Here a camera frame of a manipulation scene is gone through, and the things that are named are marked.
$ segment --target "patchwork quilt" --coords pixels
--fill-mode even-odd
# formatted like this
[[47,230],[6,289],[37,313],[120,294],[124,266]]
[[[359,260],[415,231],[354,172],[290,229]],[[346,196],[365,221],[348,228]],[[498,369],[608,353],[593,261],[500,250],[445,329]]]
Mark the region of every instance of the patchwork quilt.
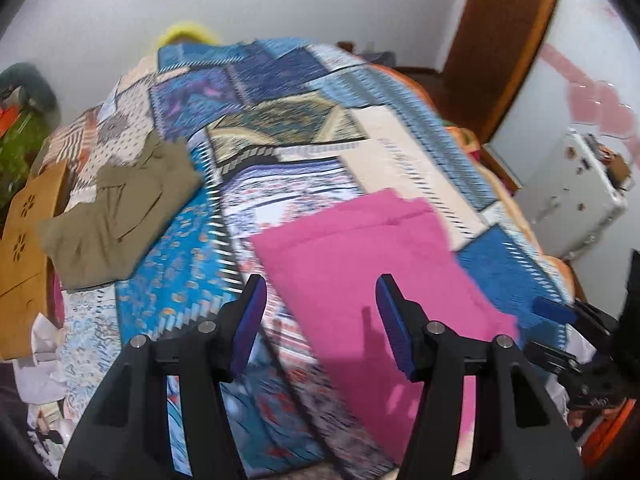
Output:
[[[66,413],[76,422],[133,335],[158,338],[215,313],[249,274],[264,275],[252,235],[385,187],[433,205],[460,265],[517,316],[521,343],[565,345],[564,327],[530,310],[537,296],[571,300],[558,270],[434,111],[359,57],[298,38],[161,48],[56,133],[47,160],[75,160],[67,208],[94,198],[101,166],[132,163],[152,128],[187,140],[205,184],[130,279],[64,292]],[[366,480],[397,466],[341,401],[269,282],[248,368],[223,396],[250,478]],[[190,474],[178,378],[168,378],[167,402],[174,467]]]

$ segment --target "pink cloth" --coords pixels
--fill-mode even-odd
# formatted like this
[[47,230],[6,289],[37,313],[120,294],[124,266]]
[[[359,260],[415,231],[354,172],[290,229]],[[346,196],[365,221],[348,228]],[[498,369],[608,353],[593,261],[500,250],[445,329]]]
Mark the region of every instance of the pink cloth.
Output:
[[[458,265],[424,199],[385,189],[268,229],[252,243],[351,412],[398,463],[422,384],[396,367],[376,307],[380,274],[392,274],[405,298],[460,335],[516,337],[515,318],[498,312]],[[473,421],[474,391],[466,378],[463,432]]]
[[65,301],[62,298],[62,288],[60,280],[54,270],[51,273],[51,301],[53,302],[53,316],[56,319],[56,326],[62,328],[65,325]]

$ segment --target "white wall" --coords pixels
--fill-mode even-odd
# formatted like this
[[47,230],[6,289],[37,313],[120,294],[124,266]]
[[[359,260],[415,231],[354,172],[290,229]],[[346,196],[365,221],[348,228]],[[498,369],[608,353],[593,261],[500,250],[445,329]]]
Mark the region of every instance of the white wall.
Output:
[[[632,114],[638,113],[640,50],[607,0],[560,0],[545,42],[591,81],[611,83],[619,95],[617,113],[626,113],[622,108],[629,107]],[[553,144],[569,126],[574,126],[599,134],[601,142],[623,153],[630,162],[623,142],[602,135],[602,121],[609,121],[610,117],[601,116],[590,126],[574,123],[567,99],[570,85],[544,57],[543,54],[536,59],[516,102],[493,137],[494,152],[526,186]],[[625,135],[640,135],[637,118]],[[634,166],[634,178],[640,183],[638,165]],[[626,295],[631,249],[640,249],[640,186],[626,197],[629,211],[605,231],[595,247],[574,262],[588,300],[615,315],[622,309]]]
[[0,38],[0,67],[36,64],[68,123],[103,100],[178,20],[200,22],[225,43],[353,40],[360,49],[395,50],[399,64],[433,67],[462,7],[460,0],[26,0]]

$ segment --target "blue gripper pad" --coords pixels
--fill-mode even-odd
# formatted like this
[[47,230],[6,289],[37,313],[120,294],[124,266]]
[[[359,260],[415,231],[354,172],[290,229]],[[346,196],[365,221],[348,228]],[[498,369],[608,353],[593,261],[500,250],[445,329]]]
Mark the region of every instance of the blue gripper pad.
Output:
[[531,311],[534,314],[538,314],[538,316],[546,317],[560,324],[573,323],[576,319],[575,312],[564,303],[548,300],[541,296],[533,300]]
[[382,274],[376,281],[376,304],[398,370],[410,381],[417,381],[414,355],[419,349],[415,346],[424,341],[427,315],[418,303],[404,298],[391,274]]
[[234,378],[244,371],[249,361],[255,335],[260,326],[264,307],[267,305],[267,284],[264,278],[258,274],[252,274],[236,301],[246,306],[232,341],[230,369]]

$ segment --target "bedspread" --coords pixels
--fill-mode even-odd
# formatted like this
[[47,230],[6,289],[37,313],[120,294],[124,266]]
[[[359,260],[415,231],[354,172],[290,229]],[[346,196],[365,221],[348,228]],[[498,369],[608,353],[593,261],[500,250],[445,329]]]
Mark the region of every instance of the bedspread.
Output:
[[[571,300],[558,269],[434,110],[357,56],[297,38],[166,46],[118,81],[96,123],[75,161],[67,209],[93,199],[102,165],[132,163],[154,127],[165,139],[187,139],[205,185],[130,280],[64,293],[66,412],[75,421],[131,336],[157,338],[216,312],[249,274],[264,274],[251,236],[387,187],[431,203],[463,269],[517,317],[520,343],[565,345],[564,327],[530,311],[537,296]],[[72,133],[56,134],[50,159]],[[364,480],[389,472],[396,464],[346,408],[265,277],[268,304],[248,370],[224,389],[248,475]],[[188,474],[175,378],[168,403],[174,465]]]

